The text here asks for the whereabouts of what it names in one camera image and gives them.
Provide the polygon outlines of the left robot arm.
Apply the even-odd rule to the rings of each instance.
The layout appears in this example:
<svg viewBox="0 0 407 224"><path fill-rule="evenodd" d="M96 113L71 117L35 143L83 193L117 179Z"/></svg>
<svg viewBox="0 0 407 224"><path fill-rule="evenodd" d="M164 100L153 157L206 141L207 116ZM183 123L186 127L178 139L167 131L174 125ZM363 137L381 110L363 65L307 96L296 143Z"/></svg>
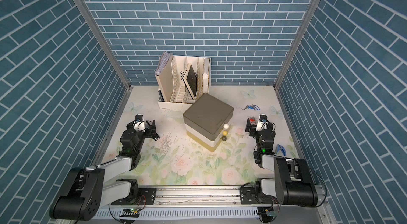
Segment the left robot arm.
<svg viewBox="0 0 407 224"><path fill-rule="evenodd" d="M130 206L124 213L138 217L146 206L153 205L156 189L140 189L135 179L117 179L110 185L107 182L135 169L141 159L145 139L158 140L159 137L155 121L136 115L123 132L120 138L122 150L114 159L69 171L50 206L50 217L89 221L104 206Z"/></svg>

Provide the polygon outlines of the red key ring keys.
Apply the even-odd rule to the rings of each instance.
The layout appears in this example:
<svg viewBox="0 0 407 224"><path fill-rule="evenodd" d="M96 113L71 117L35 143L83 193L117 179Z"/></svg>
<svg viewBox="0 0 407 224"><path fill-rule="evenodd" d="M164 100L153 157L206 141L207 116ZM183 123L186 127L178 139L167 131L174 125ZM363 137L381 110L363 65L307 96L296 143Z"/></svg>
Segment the red key ring keys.
<svg viewBox="0 0 407 224"><path fill-rule="evenodd" d="M257 124L256 118L255 117L250 117L249 121L251 124Z"/></svg>

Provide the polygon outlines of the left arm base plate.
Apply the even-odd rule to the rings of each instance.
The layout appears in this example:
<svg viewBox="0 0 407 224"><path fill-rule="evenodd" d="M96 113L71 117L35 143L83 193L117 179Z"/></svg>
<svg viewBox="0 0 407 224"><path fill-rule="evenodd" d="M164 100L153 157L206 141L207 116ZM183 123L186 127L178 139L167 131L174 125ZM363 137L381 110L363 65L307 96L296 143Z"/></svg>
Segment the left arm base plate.
<svg viewBox="0 0 407 224"><path fill-rule="evenodd" d="M126 198L113 201L112 206L152 206L155 201L157 188L138 188Z"/></svg>

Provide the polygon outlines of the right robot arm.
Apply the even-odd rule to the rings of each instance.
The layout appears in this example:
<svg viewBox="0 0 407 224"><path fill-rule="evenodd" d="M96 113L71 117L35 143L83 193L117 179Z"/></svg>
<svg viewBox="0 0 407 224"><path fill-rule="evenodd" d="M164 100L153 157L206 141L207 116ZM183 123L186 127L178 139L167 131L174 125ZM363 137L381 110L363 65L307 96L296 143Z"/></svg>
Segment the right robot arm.
<svg viewBox="0 0 407 224"><path fill-rule="evenodd" d="M269 170L273 178L258 178L252 189L249 184L240 188L241 203L291 205L316 208L320 206L311 169L304 159L278 156L273 150L276 125L263 117L260 121L247 119L245 132L253 137L254 162Z"/></svg>

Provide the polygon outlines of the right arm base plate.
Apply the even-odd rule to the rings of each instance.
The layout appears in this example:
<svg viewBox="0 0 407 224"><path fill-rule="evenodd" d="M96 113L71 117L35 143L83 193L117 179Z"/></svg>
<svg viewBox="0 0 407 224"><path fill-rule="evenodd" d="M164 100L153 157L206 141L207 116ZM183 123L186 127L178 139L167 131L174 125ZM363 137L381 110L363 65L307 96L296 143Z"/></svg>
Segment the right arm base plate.
<svg viewBox="0 0 407 224"><path fill-rule="evenodd" d="M278 200L275 196L263 194L252 186L240 187L240 202L242 205L265 204L278 205Z"/></svg>

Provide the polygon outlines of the blue tag keys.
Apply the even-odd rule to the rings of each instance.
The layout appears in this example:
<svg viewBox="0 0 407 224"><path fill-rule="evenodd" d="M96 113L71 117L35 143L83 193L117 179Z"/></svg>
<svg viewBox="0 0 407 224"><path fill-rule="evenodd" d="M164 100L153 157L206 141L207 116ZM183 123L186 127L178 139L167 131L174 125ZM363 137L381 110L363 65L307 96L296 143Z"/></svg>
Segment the blue tag keys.
<svg viewBox="0 0 407 224"><path fill-rule="evenodd" d="M259 110L260 110L260 108L259 108L257 105L255 105L255 104L247 105L247 106L244 108L244 110L246 110L246 109L251 109L251 110L255 110L255 111L259 111Z"/></svg>

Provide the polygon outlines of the olive drawer cabinet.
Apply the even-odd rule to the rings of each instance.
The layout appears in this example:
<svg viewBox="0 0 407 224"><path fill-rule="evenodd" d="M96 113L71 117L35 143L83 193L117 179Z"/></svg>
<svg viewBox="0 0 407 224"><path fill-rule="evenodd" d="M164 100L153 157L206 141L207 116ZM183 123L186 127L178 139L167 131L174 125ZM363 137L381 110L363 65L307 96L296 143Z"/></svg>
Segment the olive drawer cabinet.
<svg viewBox="0 0 407 224"><path fill-rule="evenodd" d="M234 112L234 107L204 93L195 103L183 113L187 135L214 152L222 139L221 132L228 124Z"/></svg>

